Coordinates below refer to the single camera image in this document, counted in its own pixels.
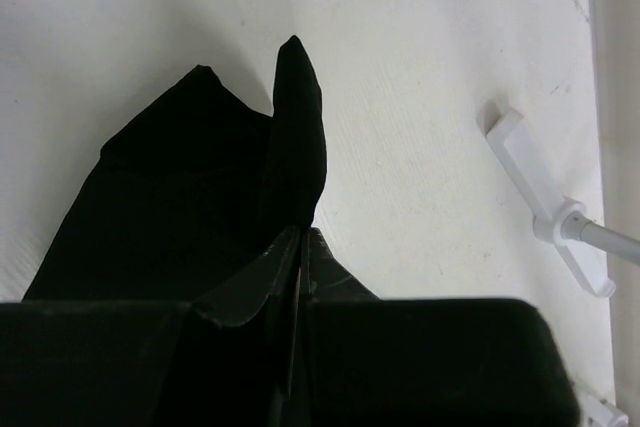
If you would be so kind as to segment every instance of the white lever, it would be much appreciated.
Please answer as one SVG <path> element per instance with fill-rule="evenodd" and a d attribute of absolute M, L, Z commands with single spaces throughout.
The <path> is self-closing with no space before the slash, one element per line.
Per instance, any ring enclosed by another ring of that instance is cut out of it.
<path fill-rule="evenodd" d="M 487 134 L 487 141 L 532 210 L 536 237 L 555 245 L 583 289 L 596 297 L 613 295 L 616 285 L 592 247 L 580 242 L 579 235 L 576 240 L 563 235 L 565 221 L 584 218 L 586 208 L 558 190 L 522 114 L 511 109 L 503 115 Z"/>

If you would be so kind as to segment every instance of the white tabletop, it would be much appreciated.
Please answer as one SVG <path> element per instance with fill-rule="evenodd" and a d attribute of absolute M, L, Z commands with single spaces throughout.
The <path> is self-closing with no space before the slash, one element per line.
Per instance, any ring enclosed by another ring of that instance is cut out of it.
<path fill-rule="evenodd" d="M 609 304 L 531 232 L 483 129 L 525 114 L 602 215 L 588 0 L 0 0 L 0 295 L 20 298 L 100 146 L 193 65 L 268 112 L 298 34 L 323 88 L 336 257 L 384 297 L 538 306 L 571 375 L 613 397 Z"/>

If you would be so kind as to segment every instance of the white pivot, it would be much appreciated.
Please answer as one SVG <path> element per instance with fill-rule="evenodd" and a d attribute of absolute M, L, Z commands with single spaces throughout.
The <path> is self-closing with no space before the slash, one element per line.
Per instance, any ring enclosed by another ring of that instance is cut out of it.
<path fill-rule="evenodd" d="M 487 134 L 489 145 L 533 211 L 536 237 L 558 249 L 583 289 L 610 297 L 616 285 L 591 246 L 640 265 L 640 242 L 594 224 L 584 204 L 560 193 L 523 120 L 511 109 Z"/>

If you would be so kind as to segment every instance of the white mount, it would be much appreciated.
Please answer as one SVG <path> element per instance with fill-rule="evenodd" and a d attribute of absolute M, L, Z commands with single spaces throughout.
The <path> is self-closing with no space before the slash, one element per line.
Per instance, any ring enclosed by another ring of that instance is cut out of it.
<path fill-rule="evenodd" d="M 640 265 L 640 242 L 594 224 L 584 204 L 560 193 L 519 112 L 503 115 L 487 141 L 533 211 L 535 236 L 558 249 L 583 289 L 611 297 L 616 285 L 591 246 Z"/>

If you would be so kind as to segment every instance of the folded black fabric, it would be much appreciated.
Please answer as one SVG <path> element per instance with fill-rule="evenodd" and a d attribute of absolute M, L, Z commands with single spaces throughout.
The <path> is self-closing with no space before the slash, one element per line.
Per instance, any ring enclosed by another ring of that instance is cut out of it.
<path fill-rule="evenodd" d="M 321 102 L 297 37 L 278 54 L 273 118 L 194 68 L 104 145 L 25 299 L 192 300 L 308 227 Z"/>

